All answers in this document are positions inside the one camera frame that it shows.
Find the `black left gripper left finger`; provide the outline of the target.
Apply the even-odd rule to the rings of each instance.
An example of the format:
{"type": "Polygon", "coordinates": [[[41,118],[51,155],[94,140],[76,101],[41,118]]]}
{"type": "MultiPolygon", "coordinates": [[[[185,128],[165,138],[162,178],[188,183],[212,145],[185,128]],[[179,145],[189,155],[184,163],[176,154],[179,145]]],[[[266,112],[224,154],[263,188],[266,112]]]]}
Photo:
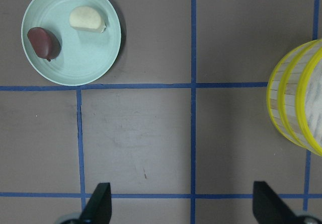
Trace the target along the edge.
{"type": "Polygon", "coordinates": [[[95,188],[82,211],[81,223],[109,224],[112,216],[112,198],[110,183],[100,183],[95,188]]]}

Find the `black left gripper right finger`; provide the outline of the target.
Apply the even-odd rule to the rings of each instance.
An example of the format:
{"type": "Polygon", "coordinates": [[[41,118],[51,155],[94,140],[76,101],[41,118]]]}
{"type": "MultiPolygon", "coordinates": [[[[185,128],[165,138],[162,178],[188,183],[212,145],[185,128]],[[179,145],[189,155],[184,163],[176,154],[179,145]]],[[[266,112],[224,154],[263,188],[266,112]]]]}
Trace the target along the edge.
{"type": "Polygon", "coordinates": [[[253,215],[258,223],[304,223],[265,181],[253,184],[253,215]]]}

